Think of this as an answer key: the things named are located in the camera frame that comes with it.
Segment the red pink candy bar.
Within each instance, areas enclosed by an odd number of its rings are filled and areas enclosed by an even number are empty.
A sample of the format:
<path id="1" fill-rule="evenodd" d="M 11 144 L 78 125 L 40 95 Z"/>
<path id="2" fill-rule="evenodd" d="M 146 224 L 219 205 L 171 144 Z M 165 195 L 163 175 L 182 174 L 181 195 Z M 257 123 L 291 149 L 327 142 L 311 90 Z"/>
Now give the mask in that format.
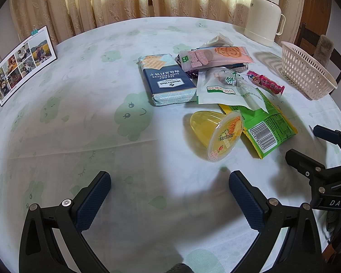
<path id="1" fill-rule="evenodd" d="M 284 86 L 279 85 L 278 83 L 274 82 L 273 80 L 269 79 L 268 77 L 264 75 L 260 75 L 254 71 L 249 70 L 247 72 L 247 76 L 253 84 L 263 89 L 266 89 L 267 91 L 275 95 L 278 95 L 278 94 L 282 95 L 284 92 L 284 89 L 285 89 Z"/>

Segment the pink plastic basket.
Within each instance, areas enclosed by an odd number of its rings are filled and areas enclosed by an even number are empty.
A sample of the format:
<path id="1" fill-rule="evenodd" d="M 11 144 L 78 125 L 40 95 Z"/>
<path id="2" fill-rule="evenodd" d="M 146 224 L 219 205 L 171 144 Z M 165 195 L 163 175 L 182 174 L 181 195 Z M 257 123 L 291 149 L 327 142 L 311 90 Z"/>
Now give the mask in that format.
<path id="1" fill-rule="evenodd" d="M 309 99 L 319 100 L 338 88 L 330 72 L 298 46 L 282 41 L 282 73 Z"/>

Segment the green yellow snack bag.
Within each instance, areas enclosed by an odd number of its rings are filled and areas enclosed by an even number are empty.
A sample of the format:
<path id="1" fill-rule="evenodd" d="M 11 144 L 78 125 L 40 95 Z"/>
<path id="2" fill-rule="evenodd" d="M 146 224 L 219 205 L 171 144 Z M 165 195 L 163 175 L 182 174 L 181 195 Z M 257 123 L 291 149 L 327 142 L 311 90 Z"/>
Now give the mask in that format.
<path id="1" fill-rule="evenodd" d="M 252 111 L 241 105 L 219 104 L 219 107 L 225 114 L 236 110 L 240 112 L 244 121 L 243 134 L 252 143 L 259 158 L 263 159 L 284 141 L 297 135 L 298 131 L 278 107 L 258 88 L 256 90 L 261 95 L 267 111 L 263 109 Z"/>

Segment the yellow jelly cup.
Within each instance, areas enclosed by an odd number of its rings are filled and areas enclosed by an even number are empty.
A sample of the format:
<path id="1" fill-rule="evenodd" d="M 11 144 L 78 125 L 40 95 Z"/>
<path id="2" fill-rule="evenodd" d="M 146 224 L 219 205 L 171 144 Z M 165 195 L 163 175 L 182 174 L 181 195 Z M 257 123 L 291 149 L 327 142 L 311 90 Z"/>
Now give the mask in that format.
<path id="1" fill-rule="evenodd" d="M 222 114 L 216 111 L 197 111 L 190 117 L 190 126 L 206 147 L 208 160 L 217 162 L 235 147 L 243 132 L 240 112 Z"/>

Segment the pink smiley biscuit pack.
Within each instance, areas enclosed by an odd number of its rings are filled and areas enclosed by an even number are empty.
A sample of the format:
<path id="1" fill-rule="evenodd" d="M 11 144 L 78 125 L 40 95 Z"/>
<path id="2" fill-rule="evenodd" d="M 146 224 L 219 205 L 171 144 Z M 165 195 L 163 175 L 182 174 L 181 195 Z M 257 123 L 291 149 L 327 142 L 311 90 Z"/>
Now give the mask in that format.
<path id="1" fill-rule="evenodd" d="M 244 47 L 236 46 L 219 46 L 181 51 L 179 58 L 183 71 L 254 62 Z"/>

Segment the dark wooden chair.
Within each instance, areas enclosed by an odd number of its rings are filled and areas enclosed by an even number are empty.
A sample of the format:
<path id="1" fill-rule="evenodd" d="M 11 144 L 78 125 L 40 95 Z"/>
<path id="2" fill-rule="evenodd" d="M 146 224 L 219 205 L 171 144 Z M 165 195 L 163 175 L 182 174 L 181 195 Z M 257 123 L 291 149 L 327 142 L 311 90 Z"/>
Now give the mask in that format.
<path id="1" fill-rule="evenodd" d="M 299 35 L 296 39 L 295 44 L 298 47 L 300 47 L 302 40 L 305 40 L 309 44 L 311 44 L 314 48 L 316 48 L 319 39 L 320 39 L 320 35 L 317 35 L 313 31 L 309 30 L 306 27 L 306 24 L 303 22 L 300 24 Z M 339 75 L 336 79 L 337 84 L 339 84 L 339 82 L 341 81 L 341 54 L 336 49 L 332 51 L 331 56 L 330 56 L 330 61 L 332 61 L 332 63 L 339 69 Z"/>

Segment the cream thermos jug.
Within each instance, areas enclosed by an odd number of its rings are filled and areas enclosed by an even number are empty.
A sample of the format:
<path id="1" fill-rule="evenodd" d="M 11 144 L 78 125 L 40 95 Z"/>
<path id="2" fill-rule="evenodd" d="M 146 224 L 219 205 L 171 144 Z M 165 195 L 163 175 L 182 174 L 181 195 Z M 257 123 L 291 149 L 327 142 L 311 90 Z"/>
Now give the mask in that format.
<path id="1" fill-rule="evenodd" d="M 259 44 L 272 47 L 276 36 L 283 33 L 286 17 L 279 0 L 251 0 L 244 36 Z"/>

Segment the white green snack pouch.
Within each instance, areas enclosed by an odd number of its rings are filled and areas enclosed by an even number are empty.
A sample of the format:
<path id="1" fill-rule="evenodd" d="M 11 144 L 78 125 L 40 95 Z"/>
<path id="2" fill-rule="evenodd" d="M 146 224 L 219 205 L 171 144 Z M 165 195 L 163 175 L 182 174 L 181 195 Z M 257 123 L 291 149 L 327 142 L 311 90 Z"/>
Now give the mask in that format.
<path id="1" fill-rule="evenodd" d="M 225 67 L 214 67 L 198 74 L 196 96 L 199 104 L 242 106 L 268 112 L 261 93 L 244 78 Z"/>

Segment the blue soda cracker pack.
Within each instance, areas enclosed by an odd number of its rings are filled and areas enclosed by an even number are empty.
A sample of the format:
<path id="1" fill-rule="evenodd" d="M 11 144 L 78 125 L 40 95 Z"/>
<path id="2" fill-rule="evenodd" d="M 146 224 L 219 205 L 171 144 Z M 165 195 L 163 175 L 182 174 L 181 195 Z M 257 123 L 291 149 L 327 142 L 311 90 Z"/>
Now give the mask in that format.
<path id="1" fill-rule="evenodd" d="M 182 104 L 196 100 L 196 86 L 170 54 L 138 59 L 155 106 Z"/>

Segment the grey fuzzy chair cover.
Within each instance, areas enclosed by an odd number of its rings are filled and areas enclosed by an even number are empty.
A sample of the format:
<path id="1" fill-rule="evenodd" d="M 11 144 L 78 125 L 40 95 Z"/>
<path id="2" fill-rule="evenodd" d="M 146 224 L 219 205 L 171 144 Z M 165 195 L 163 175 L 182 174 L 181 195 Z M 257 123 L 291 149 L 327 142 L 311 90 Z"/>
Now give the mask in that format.
<path id="1" fill-rule="evenodd" d="M 325 35 L 321 35 L 317 42 L 313 58 L 315 58 L 323 67 L 326 67 L 330 61 L 333 50 L 334 43 L 332 40 Z"/>

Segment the photo collage calendar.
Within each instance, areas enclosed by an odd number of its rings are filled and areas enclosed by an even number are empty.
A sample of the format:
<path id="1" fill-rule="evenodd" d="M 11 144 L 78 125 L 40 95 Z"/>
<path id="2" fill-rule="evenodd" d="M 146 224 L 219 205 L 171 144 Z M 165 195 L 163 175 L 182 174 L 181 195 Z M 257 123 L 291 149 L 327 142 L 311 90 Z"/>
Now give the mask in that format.
<path id="1" fill-rule="evenodd" d="M 48 28 L 34 29 L 0 62 L 0 106 L 56 59 Z"/>

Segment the wooden door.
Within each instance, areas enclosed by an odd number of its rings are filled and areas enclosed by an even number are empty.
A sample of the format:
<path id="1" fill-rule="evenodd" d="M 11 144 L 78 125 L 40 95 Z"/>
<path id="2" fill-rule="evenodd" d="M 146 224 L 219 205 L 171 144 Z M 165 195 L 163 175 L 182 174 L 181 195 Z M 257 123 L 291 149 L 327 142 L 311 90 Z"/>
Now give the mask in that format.
<path id="1" fill-rule="evenodd" d="M 304 50 L 313 47 L 311 43 L 305 39 L 302 39 L 301 43 L 298 44 L 303 24 L 306 25 L 308 30 L 313 31 L 317 35 L 326 34 L 331 14 L 331 1 L 332 0 L 304 0 L 301 23 L 298 29 L 297 38 L 294 42 L 296 45 L 302 47 Z"/>

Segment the blue snack bar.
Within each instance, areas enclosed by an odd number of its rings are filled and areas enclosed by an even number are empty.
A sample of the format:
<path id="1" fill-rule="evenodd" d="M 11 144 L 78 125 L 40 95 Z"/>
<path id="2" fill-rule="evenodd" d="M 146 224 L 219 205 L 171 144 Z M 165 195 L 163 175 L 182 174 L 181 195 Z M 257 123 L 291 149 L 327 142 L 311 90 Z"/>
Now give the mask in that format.
<path id="1" fill-rule="evenodd" d="M 247 63 L 237 63 L 233 65 L 226 65 L 226 67 L 232 71 L 235 71 L 236 73 L 243 73 L 244 71 L 248 70 Z"/>

